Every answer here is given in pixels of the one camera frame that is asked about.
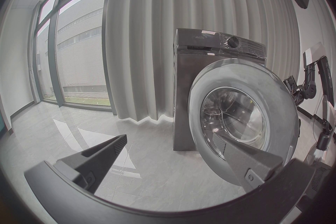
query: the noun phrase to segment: window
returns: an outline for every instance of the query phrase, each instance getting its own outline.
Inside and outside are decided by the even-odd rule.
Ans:
[[[104,0],[71,0],[56,26],[56,62],[65,102],[110,106],[103,68]]]
[[[52,88],[50,72],[49,72],[49,62],[48,62],[48,30],[49,30],[48,20],[42,28],[37,32],[36,37],[36,63],[37,63],[37,73],[39,77],[39,82],[41,86],[41,91],[43,98],[47,100],[56,100]]]
[[[74,37],[71,37],[61,43],[59,43],[57,45],[57,50],[61,50],[69,45],[72,45],[76,42],[79,42],[79,41],[82,41],[84,39],[87,39],[87,38],[90,38],[90,37],[95,37],[95,36],[99,36],[99,35],[102,35],[102,27],[99,26],[97,28],[94,28],[94,29],[91,29],[91,30],[88,30],[88,31],[85,31],[83,33],[80,33]]]
[[[39,23],[49,14],[53,9],[55,0],[48,0],[41,9]]]
[[[80,22],[82,20],[85,20],[87,18],[90,18],[90,17],[92,17],[92,16],[94,16],[96,14],[100,14],[100,13],[103,13],[103,8],[97,9],[97,10],[95,10],[93,12],[90,12],[89,14],[86,14],[86,15],[84,15],[84,16],[82,16],[82,17],[80,17],[80,18],[78,18],[78,19],[70,22],[69,24],[67,24],[67,25],[63,26],[61,29],[59,29],[57,31],[57,33],[61,33],[63,31],[65,31],[66,29],[68,29],[70,26],[72,26],[72,25],[74,25],[74,24],[76,24],[76,23],[78,23],[78,22]]]

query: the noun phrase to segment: washing machine door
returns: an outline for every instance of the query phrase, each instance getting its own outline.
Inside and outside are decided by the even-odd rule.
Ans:
[[[283,82],[266,67],[242,59],[224,59],[205,67],[195,78],[188,117],[196,147],[208,166],[224,180],[238,179],[212,140],[213,134],[283,158],[294,153],[299,119]]]

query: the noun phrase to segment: building exterior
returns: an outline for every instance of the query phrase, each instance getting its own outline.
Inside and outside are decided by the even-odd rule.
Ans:
[[[104,0],[80,0],[57,19],[57,72],[65,101],[70,98],[107,99],[102,57]],[[37,64],[42,92],[53,96],[48,66],[48,28],[37,37]]]

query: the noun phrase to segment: grass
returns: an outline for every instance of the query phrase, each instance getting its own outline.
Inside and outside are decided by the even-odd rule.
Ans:
[[[44,99],[56,101],[55,95],[45,95]],[[110,103],[109,99],[81,98],[81,97],[64,97],[64,99],[68,103],[94,104],[94,105],[108,105],[108,106],[111,106],[111,103]]]

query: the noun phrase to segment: window frame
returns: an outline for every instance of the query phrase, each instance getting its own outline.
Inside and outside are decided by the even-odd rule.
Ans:
[[[40,22],[40,15],[42,8],[47,3],[48,0],[44,0],[43,2],[39,2],[37,4],[40,5],[38,7],[38,15],[37,15],[37,24],[36,28],[34,30],[34,37],[33,37],[33,72],[34,72],[34,80],[37,86],[38,95],[40,97],[40,101],[58,104],[59,107],[61,106],[69,106],[69,107],[77,107],[77,108],[83,108],[83,109],[93,109],[93,110],[101,110],[101,111],[111,111],[113,114],[117,114],[115,105],[113,102],[112,94],[111,94],[111,86],[108,80],[108,74],[107,74],[107,64],[106,64],[106,50],[105,50],[105,38],[103,38],[103,33],[105,33],[105,29],[103,27],[106,26],[106,9],[107,9],[107,0],[104,0],[103,4],[103,23],[102,23],[102,47],[103,47],[103,67],[104,67],[104,75],[106,79],[106,87],[108,92],[108,97],[110,100],[111,106],[100,106],[100,105],[89,105],[89,104],[76,104],[76,103],[67,103],[64,99],[64,94],[61,90],[61,84],[59,81],[59,76],[57,73],[57,63],[56,63],[56,52],[57,47],[55,43],[55,37],[57,34],[56,27],[57,27],[57,18],[58,18],[58,12],[59,10],[64,7],[67,3],[69,3],[71,0],[55,0],[52,10],[45,16],[45,18]],[[40,81],[38,78],[38,72],[37,72],[37,55],[36,55],[36,41],[37,41],[37,33],[42,28],[42,26],[50,20],[49,23],[49,30],[48,30],[48,62],[49,62],[49,71],[50,71],[50,78],[52,82],[52,87],[54,90],[54,94],[56,96],[57,101],[51,101],[48,99],[44,99],[42,95],[42,90],[40,86]]]

